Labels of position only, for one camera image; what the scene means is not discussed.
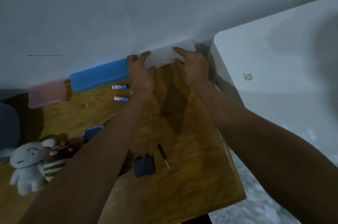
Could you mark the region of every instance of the plush toy ear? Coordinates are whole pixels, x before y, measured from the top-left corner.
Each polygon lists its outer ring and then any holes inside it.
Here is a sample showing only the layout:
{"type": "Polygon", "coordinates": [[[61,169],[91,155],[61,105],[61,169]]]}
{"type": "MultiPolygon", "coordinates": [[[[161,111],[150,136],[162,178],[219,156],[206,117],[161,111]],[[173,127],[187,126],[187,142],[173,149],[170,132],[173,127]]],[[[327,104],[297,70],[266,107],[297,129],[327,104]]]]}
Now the plush toy ear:
{"type": "Polygon", "coordinates": [[[0,151],[0,158],[9,157],[13,154],[15,148],[5,148],[0,151]]]}
{"type": "Polygon", "coordinates": [[[49,147],[49,148],[52,148],[53,146],[55,146],[55,139],[53,138],[49,138],[47,140],[44,140],[41,142],[41,144],[44,146],[44,147],[49,147]]]}

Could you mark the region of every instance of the black screwdriver handle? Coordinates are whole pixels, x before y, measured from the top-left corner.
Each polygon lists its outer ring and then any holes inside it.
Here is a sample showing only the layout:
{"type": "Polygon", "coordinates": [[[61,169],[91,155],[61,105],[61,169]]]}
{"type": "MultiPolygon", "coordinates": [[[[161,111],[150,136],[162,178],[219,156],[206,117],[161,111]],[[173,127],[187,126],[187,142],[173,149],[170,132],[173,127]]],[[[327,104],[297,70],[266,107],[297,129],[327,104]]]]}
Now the black screwdriver handle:
{"type": "Polygon", "coordinates": [[[162,155],[163,159],[166,160],[167,157],[166,157],[166,154],[163,151],[163,148],[162,148],[161,144],[158,144],[157,147],[158,147],[158,150],[161,152],[161,155],[162,155]]]}

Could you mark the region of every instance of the gray wall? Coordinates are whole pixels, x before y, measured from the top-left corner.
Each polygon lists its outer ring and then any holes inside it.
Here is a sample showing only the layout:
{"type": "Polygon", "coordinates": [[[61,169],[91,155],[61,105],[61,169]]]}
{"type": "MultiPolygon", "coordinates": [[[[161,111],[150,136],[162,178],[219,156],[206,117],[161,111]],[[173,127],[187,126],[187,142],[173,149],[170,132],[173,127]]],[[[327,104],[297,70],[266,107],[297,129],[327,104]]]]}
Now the gray wall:
{"type": "Polygon", "coordinates": [[[66,78],[186,38],[210,43],[221,30],[309,1],[1,0],[0,90],[66,78]]]}

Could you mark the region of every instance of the wood grain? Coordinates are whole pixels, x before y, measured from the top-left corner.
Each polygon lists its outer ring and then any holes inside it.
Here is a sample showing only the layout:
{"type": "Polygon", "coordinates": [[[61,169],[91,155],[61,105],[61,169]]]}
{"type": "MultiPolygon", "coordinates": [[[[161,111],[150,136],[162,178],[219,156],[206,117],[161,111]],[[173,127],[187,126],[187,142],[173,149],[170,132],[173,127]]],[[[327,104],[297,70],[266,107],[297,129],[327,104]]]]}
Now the wood grain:
{"type": "MultiPolygon", "coordinates": [[[[160,68],[155,79],[154,92],[144,107],[124,174],[112,189],[100,224],[177,224],[245,198],[227,145],[176,67],[160,68]],[[167,155],[171,171],[158,151],[158,143],[167,155]],[[153,156],[156,173],[135,178],[131,162],[146,153],[153,156]]],[[[69,82],[66,85],[67,102],[43,110],[28,109],[26,94],[4,101],[19,113],[24,131],[22,144],[48,137],[80,137],[85,129],[103,125],[121,109],[125,103],[113,101],[114,96],[130,94],[129,89],[112,90],[112,84],[106,84],[71,95],[69,82]]],[[[13,171],[8,164],[0,166],[0,219],[8,224],[19,221],[37,194],[20,197],[16,187],[8,185],[13,171]]]]}

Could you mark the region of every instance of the plush toy face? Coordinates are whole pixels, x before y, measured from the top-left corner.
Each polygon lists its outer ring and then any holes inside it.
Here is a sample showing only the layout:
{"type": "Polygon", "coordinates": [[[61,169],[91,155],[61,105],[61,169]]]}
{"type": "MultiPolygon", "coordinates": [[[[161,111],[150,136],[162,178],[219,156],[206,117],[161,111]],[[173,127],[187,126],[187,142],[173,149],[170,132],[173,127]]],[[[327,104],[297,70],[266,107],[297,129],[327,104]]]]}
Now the plush toy face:
{"type": "Polygon", "coordinates": [[[10,163],[15,168],[22,168],[40,162],[46,148],[41,142],[30,142],[18,147],[10,158],[10,163]]]}

